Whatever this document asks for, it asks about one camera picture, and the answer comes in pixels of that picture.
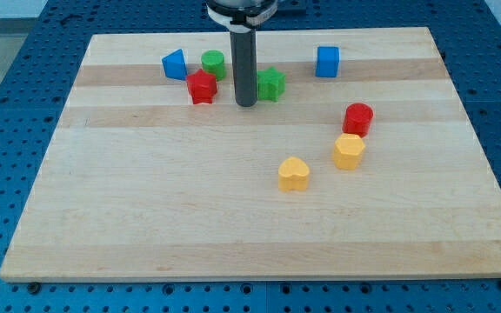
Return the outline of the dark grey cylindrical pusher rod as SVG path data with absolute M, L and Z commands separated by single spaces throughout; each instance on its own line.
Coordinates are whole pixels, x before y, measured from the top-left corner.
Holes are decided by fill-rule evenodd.
M 251 107 L 257 102 L 256 31 L 230 33 L 232 74 L 236 103 Z

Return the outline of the white round tool mount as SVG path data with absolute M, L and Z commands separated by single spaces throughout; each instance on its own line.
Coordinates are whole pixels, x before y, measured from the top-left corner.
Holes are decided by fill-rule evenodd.
M 275 15 L 278 0 L 207 0 L 212 21 L 230 32 L 255 30 Z

